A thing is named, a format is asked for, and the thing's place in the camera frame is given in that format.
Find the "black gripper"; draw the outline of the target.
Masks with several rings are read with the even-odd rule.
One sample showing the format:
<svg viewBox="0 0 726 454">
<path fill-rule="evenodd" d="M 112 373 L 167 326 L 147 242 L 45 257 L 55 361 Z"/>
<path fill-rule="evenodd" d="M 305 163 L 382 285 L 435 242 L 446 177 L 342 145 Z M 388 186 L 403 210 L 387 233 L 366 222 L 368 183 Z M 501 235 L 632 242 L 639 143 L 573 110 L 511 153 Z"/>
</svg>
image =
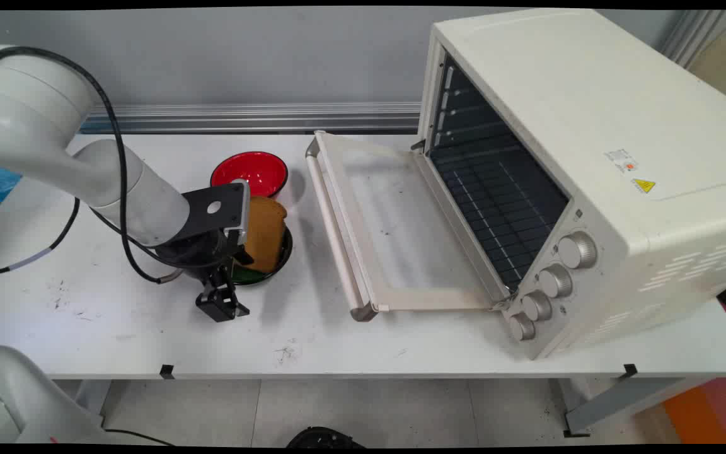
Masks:
<svg viewBox="0 0 726 454">
<path fill-rule="evenodd" d="M 185 275 L 204 285 L 195 305 L 214 322 L 231 321 L 250 311 L 239 302 L 233 282 L 233 265 L 254 263 L 254 258 L 239 244 L 239 231 L 213 230 L 202 235 L 158 245 L 155 253 L 164 262 L 181 267 Z"/>
</svg>

